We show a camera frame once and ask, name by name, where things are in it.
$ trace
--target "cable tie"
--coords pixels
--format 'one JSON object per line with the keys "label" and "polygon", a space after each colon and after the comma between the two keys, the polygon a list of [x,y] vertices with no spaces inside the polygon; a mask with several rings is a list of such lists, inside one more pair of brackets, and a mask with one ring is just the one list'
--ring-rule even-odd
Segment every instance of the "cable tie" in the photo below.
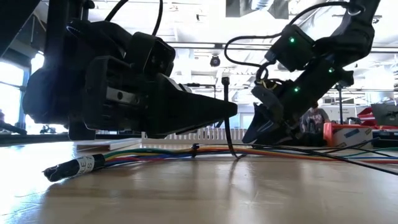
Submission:
{"label": "cable tie", "polygon": [[191,156],[191,158],[193,159],[193,158],[195,158],[195,157],[197,156],[197,154],[198,154],[199,143],[194,143],[194,144],[192,145],[191,149],[192,149],[192,156]]}

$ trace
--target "black robotic arm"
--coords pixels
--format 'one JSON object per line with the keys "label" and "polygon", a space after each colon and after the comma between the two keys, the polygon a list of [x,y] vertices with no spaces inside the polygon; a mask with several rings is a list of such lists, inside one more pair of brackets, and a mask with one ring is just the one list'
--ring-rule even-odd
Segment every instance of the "black robotic arm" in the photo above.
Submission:
{"label": "black robotic arm", "polygon": [[353,72],[343,70],[367,56],[373,44],[373,16],[380,0],[341,2],[347,8],[341,25],[330,37],[312,40],[299,27],[289,24],[279,40],[268,50],[265,66],[279,61],[290,72],[303,70],[294,82],[257,80],[252,94],[259,98],[254,105],[254,118],[243,142],[275,144],[295,139],[300,132],[299,118],[333,85],[353,84]]}
{"label": "black robotic arm", "polygon": [[72,140],[94,139],[95,130],[164,138],[237,113],[234,103],[176,84],[175,50],[161,38],[81,19],[79,7],[67,7],[74,2],[49,4],[45,65],[30,77],[22,102],[36,123],[64,124]]}

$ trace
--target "wire label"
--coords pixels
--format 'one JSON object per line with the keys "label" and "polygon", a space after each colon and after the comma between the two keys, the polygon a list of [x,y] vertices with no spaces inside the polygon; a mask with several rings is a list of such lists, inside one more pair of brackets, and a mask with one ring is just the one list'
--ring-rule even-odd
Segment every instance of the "wire label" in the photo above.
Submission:
{"label": "wire label", "polygon": [[95,160],[93,156],[81,156],[76,160],[79,163],[79,172],[76,175],[82,175],[94,169]]}

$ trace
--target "colorful wire bundle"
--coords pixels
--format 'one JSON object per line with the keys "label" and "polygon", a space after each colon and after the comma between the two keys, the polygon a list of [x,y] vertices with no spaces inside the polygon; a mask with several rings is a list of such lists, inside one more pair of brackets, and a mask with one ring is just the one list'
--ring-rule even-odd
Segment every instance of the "colorful wire bundle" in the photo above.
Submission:
{"label": "colorful wire bundle", "polygon": [[[355,157],[357,155],[361,155],[366,152],[361,152],[357,154],[351,154],[347,156],[336,156],[331,154],[326,154],[327,157],[324,157],[325,153],[315,152],[320,149],[297,149],[297,148],[289,148],[289,147],[270,147],[266,149],[251,149],[245,147],[236,147],[234,148],[237,153],[247,154],[247,155],[257,155],[257,156],[273,156],[273,157],[284,157],[291,159],[309,159],[313,161],[350,161],[350,163],[358,164],[363,166],[362,163],[366,164],[398,164],[398,157],[394,156],[386,156],[386,157]],[[382,150],[398,150],[398,148],[387,148],[387,149],[377,149],[375,151]],[[166,159],[181,159],[181,158],[191,158],[193,154],[193,149],[182,149],[176,151],[170,151],[166,149],[157,149],[157,148],[140,148],[140,149],[131,149],[125,151],[116,151],[110,152],[104,155],[105,158],[105,166],[116,166],[120,164],[132,163],[132,162],[147,162],[147,161],[164,161]],[[222,155],[229,154],[228,147],[208,147],[202,146],[197,149],[196,154],[198,156],[204,155]],[[391,170],[384,170],[378,167],[373,167],[372,165],[365,165],[366,167],[381,170],[384,172],[388,172],[391,174],[398,175],[398,172],[394,172]]]}

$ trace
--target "white fence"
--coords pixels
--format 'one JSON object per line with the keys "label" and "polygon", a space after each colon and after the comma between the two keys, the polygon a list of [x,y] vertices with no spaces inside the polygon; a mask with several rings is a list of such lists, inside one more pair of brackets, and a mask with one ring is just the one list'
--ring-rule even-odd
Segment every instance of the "white fence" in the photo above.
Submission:
{"label": "white fence", "polygon": [[[246,129],[231,129],[232,143],[242,143]],[[226,144],[225,128],[201,128],[189,134],[171,134],[165,139],[149,139],[142,134],[143,144]]]}

